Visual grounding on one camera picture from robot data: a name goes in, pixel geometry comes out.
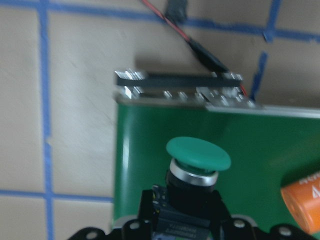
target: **green panel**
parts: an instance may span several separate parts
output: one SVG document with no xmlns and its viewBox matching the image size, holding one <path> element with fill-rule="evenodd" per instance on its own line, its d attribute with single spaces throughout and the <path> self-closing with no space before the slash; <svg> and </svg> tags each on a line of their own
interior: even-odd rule
<svg viewBox="0 0 320 240">
<path fill-rule="evenodd" d="M 117 124 L 114 219 L 137 213 L 142 190 L 165 185 L 174 137 L 200 138 L 230 155 L 216 189 L 232 214 L 265 231 L 296 225 L 280 188 L 320 169 L 320 119 L 119 104 Z"/>
</svg>

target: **label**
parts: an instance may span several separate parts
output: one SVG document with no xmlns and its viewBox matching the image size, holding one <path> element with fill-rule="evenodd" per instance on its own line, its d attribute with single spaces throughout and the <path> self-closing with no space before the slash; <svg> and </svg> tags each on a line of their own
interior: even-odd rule
<svg viewBox="0 0 320 240">
<path fill-rule="evenodd" d="M 319 188 L 317 188 L 314 185 L 312 186 L 312 196 L 313 196 L 313 199 L 320 198 L 320 184 L 319 184 Z"/>
<path fill-rule="evenodd" d="M 303 184 L 308 184 L 308 183 L 313 183 L 315 182 L 317 179 L 320 179 L 320 171 L 310 175 L 310 176 L 307 176 L 305 178 L 302 178 L 299 180 L 299 183 L 300 185 L 303 185 Z"/>
</svg>

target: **orange battery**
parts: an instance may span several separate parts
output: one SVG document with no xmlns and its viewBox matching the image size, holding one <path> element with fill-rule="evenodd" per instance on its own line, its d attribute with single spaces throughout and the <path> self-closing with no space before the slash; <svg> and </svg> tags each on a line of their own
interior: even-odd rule
<svg viewBox="0 0 320 240">
<path fill-rule="evenodd" d="M 320 171 L 283 187 L 281 194 L 293 218 L 306 233 L 320 231 Z"/>
</svg>

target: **red wire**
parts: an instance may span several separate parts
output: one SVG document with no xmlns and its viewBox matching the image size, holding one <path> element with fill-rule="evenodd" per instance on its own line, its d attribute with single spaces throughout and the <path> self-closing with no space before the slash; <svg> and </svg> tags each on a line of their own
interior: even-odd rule
<svg viewBox="0 0 320 240">
<path fill-rule="evenodd" d="M 240 88 L 241 88 L 241 91 L 243 92 L 243 95 L 248 97 L 247 91 L 246 91 L 245 87 L 242 84 L 240 85 Z"/>
<path fill-rule="evenodd" d="M 187 42 L 190 41 L 190 38 L 188 37 L 187 34 L 185 34 L 185 32 L 179 28 L 177 25 L 175 25 L 172 21 L 170 21 L 168 18 L 165 17 L 165 15 L 163 15 L 154 5 L 152 5 L 148 0 L 142 0 L 142 2 L 144 3 L 144 5 L 146 5 L 150 10 L 152 10 L 152 12 L 154 12 L 158 17 L 160 17 L 161 19 L 165 20 L 165 22 L 170 25 L 178 34 L 181 35 L 181 37 L 183 37 L 184 40 L 186 40 Z"/>
</svg>

